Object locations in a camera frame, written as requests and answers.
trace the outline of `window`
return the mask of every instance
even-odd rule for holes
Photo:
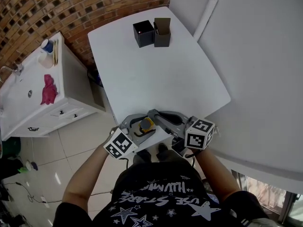
[[[232,171],[240,188],[254,194],[270,219],[285,227],[303,227],[303,196]]]

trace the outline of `black and white marker cube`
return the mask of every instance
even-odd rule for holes
[[[196,120],[185,134],[185,147],[194,149],[205,149],[212,140],[214,134],[214,123],[208,120]]]
[[[138,147],[119,128],[104,145],[105,150],[114,158],[120,159],[138,149]]]

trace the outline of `faucet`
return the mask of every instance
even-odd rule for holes
[[[10,67],[7,67],[7,66],[2,66],[2,67],[0,68],[0,73],[1,73],[1,71],[2,71],[3,69],[6,69],[6,70],[11,71],[11,73],[13,73],[14,75],[20,76],[20,75],[21,75],[21,72],[22,72],[22,65],[21,65],[21,64],[16,64],[16,63],[15,63],[15,65],[17,66],[17,69],[15,69],[15,70],[12,69],[12,68],[10,68]],[[0,75],[0,82],[4,83],[4,81],[3,81],[2,78],[1,78],[1,75]]]

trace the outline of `blue cup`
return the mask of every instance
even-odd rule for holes
[[[51,40],[44,40],[41,44],[41,49],[44,50],[47,53],[53,52],[53,41]]]

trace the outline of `shoe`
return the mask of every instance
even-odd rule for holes
[[[168,148],[167,148],[167,146],[166,146],[164,143],[160,143],[160,144],[158,145],[158,152],[159,152],[159,153],[162,153],[162,152],[164,152],[164,151],[166,151],[166,150],[168,150]]]
[[[146,149],[137,152],[137,155],[140,156],[146,163],[151,162],[152,160],[151,154]]]

